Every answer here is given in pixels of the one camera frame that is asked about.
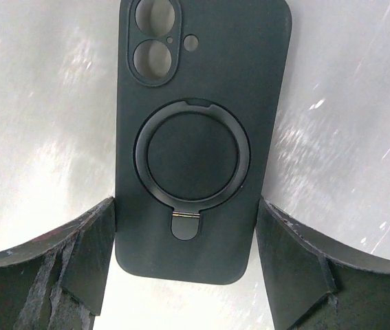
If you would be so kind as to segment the black phone case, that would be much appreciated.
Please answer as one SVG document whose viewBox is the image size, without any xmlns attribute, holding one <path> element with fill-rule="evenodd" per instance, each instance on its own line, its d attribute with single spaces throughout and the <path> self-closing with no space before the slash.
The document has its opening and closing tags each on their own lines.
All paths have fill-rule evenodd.
<svg viewBox="0 0 390 330">
<path fill-rule="evenodd" d="M 290 44 L 285 1 L 173 1 L 170 31 L 120 4 L 115 255 L 126 272 L 244 274 Z"/>
</svg>

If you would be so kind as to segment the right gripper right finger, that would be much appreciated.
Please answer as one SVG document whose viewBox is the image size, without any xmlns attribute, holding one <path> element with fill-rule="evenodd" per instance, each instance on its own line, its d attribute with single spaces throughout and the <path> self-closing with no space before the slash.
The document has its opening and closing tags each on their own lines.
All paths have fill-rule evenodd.
<svg viewBox="0 0 390 330">
<path fill-rule="evenodd" d="M 275 329 L 390 329 L 390 260 L 336 241 L 264 199 L 256 235 Z"/>
</svg>

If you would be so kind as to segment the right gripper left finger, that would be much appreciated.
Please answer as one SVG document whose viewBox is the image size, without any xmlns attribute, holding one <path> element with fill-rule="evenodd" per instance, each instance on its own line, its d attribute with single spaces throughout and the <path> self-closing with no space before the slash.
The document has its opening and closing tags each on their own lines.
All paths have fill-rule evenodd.
<svg viewBox="0 0 390 330">
<path fill-rule="evenodd" d="M 73 221 L 0 251 L 0 329 L 93 329 L 114 236 L 110 197 Z"/>
</svg>

